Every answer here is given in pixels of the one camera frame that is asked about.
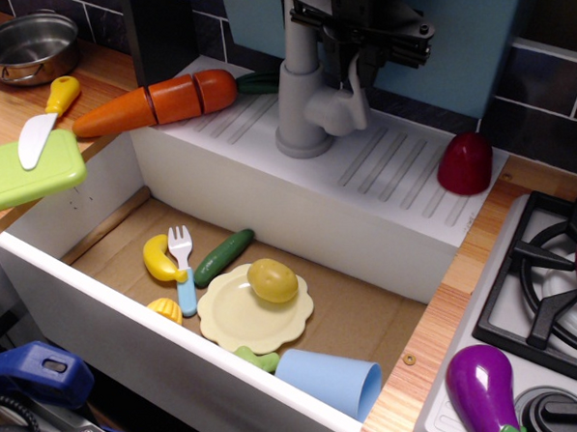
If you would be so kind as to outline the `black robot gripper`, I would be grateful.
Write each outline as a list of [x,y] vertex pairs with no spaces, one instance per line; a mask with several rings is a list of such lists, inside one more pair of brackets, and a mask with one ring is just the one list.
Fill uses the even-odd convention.
[[435,28],[404,0],[296,0],[294,20],[317,32],[336,88],[371,87],[386,62],[410,68],[430,56]]

